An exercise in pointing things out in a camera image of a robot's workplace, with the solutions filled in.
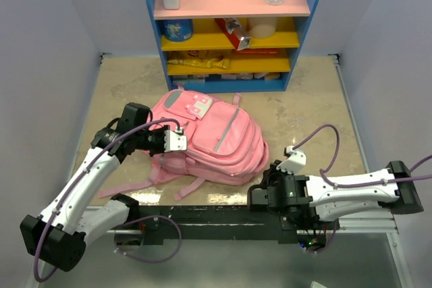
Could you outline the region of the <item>blue pink yellow shelf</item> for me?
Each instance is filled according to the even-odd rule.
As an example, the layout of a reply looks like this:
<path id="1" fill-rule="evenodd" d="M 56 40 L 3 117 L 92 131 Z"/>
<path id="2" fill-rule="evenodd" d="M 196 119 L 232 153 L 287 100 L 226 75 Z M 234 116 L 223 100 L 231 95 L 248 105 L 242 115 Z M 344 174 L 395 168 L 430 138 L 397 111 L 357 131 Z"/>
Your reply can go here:
<path id="1" fill-rule="evenodd" d="M 319 0 L 145 0 L 169 90 L 284 91 Z"/>

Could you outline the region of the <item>yellow chips bag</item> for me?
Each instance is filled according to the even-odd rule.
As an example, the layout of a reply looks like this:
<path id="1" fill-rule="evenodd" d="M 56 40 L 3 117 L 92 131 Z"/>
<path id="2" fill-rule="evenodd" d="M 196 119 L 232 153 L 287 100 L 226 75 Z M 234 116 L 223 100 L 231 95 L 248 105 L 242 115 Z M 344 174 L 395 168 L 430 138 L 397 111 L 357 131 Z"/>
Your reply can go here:
<path id="1" fill-rule="evenodd" d="M 167 62 L 173 65 L 183 65 L 198 68 L 227 69 L 230 64 L 231 51 L 219 50 L 188 50 L 172 51 Z"/>

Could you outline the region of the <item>white translucent cup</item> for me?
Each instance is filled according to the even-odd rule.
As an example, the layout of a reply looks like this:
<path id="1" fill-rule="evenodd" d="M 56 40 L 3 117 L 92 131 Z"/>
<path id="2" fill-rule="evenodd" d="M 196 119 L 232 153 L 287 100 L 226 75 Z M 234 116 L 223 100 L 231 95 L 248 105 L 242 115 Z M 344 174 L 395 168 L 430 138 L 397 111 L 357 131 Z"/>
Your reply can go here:
<path id="1" fill-rule="evenodd" d="M 269 38 L 275 34 L 277 21 L 277 17 L 248 18 L 248 32 L 253 38 Z"/>

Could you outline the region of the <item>pink student backpack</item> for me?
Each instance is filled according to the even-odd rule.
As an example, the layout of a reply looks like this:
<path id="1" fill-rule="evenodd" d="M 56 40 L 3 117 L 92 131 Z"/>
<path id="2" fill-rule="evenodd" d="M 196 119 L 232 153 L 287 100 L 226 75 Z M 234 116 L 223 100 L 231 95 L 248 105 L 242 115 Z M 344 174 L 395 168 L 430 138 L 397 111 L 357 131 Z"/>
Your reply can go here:
<path id="1" fill-rule="evenodd" d="M 153 168 L 146 181 L 101 190 L 99 197 L 141 190 L 183 175 L 196 179 L 176 193 L 175 200 L 197 190 L 205 181 L 225 185 L 249 182 L 267 166 L 269 147 L 258 123 L 240 108 L 240 98 L 237 93 L 227 103 L 191 90 L 168 92 L 153 107 L 153 117 L 178 120 L 188 139 L 187 150 L 156 154 L 151 158 Z"/>

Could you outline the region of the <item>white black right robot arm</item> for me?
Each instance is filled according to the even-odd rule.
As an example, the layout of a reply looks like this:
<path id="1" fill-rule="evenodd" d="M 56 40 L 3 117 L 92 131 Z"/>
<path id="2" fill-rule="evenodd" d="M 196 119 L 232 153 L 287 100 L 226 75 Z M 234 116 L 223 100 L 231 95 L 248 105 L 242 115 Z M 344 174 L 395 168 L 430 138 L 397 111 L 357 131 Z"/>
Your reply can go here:
<path id="1" fill-rule="evenodd" d="M 247 202 L 251 211 L 270 212 L 304 231 L 381 208 L 392 214 L 423 211 L 410 171 L 401 161 L 372 173 L 328 178 L 289 174 L 271 165 L 262 182 L 248 190 Z"/>

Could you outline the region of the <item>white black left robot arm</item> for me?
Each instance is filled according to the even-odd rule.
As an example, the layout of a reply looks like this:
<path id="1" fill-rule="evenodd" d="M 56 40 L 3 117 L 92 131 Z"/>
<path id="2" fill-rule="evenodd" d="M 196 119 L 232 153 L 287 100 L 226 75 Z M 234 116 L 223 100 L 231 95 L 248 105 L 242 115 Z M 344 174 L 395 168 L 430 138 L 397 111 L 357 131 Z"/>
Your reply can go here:
<path id="1" fill-rule="evenodd" d="M 167 152 L 170 131 L 179 129 L 178 120 L 154 119 L 149 107 L 128 103 L 120 117 L 95 134 L 84 161 L 57 197 L 38 216 L 28 214 L 20 223 L 38 282 L 44 281 L 38 273 L 39 260 L 68 272 L 83 257 L 90 232 L 80 228 L 80 220 L 106 178 L 135 150 Z"/>

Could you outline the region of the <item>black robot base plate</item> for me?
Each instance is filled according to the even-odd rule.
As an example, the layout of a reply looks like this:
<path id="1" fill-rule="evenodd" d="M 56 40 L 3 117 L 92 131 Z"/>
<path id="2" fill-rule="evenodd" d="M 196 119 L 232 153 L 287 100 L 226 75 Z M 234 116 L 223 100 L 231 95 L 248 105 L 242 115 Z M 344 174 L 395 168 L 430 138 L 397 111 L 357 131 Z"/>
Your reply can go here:
<path id="1" fill-rule="evenodd" d="M 340 228 L 338 221 L 322 222 L 315 217 L 251 211 L 246 205 L 139 206 L 125 225 L 114 227 L 123 233 L 141 234 L 145 245 L 161 245 L 166 239 L 276 241 L 321 248 L 326 235 Z"/>

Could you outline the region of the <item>blue cartoon can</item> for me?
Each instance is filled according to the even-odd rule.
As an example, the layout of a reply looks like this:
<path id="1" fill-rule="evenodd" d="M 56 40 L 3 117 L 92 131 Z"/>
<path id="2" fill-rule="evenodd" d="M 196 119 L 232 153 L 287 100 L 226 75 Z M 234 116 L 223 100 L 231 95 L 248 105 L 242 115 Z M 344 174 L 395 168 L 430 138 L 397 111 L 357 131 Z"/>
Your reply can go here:
<path id="1" fill-rule="evenodd" d="M 184 42 L 194 34 L 191 19 L 163 20 L 163 31 L 167 40 L 171 42 Z"/>

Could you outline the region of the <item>red silver snack box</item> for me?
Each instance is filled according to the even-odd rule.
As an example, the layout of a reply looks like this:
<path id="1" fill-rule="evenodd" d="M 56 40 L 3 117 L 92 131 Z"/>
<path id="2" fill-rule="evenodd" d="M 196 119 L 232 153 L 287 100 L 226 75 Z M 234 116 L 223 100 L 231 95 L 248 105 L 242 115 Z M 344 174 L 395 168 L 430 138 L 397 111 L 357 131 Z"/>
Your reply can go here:
<path id="1" fill-rule="evenodd" d="M 242 51 L 249 48 L 251 36 L 239 20 L 236 18 L 215 18 L 214 21 L 227 36 L 235 50 Z"/>

